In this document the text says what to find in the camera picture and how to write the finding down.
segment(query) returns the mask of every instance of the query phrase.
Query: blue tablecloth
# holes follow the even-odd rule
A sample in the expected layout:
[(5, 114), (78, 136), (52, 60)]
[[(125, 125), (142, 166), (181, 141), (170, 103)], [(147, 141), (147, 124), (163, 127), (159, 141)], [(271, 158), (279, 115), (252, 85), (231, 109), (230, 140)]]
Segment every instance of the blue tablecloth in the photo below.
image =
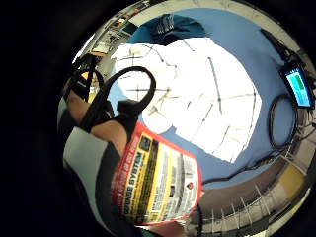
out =
[[(286, 87), (278, 75), (278, 70), (283, 62), (270, 42), (260, 32), (260, 27), (241, 16), (215, 9), (188, 9), (175, 14), (196, 19), (215, 43), (235, 55), (253, 79), (262, 99), (260, 116), (249, 146), (233, 164), (206, 154), (200, 148), (177, 136), (174, 128), (162, 134), (165, 138), (196, 155), (204, 180), (226, 177), (245, 165), (252, 165), (272, 150), (268, 138), (267, 118), (274, 97), (287, 93)], [(124, 95), (116, 85), (112, 89), (110, 99), (115, 102), (121, 98), (124, 98)], [(292, 113), (291, 105), (288, 102), (280, 103), (276, 111), (276, 141), (283, 142), (289, 135), (292, 127)], [(267, 167), (269, 166), (262, 167), (255, 172), (240, 174), (236, 177), (235, 183), (250, 179)], [(207, 185), (205, 188), (232, 184), (234, 184), (234, 180), (229, 183)]]

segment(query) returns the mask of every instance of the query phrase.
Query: black cable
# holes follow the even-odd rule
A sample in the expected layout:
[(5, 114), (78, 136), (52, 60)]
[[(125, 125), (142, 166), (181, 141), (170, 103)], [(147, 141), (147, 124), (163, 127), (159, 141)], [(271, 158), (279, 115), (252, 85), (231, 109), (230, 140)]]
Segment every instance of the black cable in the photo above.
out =
[[(291, 133), (289, 137), (287, 138), (286, 142), (284, 144), (277, 144), (275, 139), (274, 139), (274, 121), (275, 121), (275, 115), (276, 115), (276, 109), (277, 105), (280, 101), (282, 100), (288, 100), (290, 101), (292, 108), (294, 110), (294, 125), (291, 130)], [(270, 140), (270, 144), (274, 150), (281, 150), (284, 147), (288, 146), (293, 139), (294, 135), (297, 132), (297, 127), (298, 127), (298, 110), (297, 107), (295, 106), (294, 102), (287, 96), (287, 94), (282, 94), (274, 98), (272, 105), (269, 110), (269, 117), (268, 117), (268, 136)]]
[(201, 232), (203, 231), (203, 214), (199, 204), (197, 205), (198, 212), (198, 227), (197, 227), (197, 237), (201, 237)]

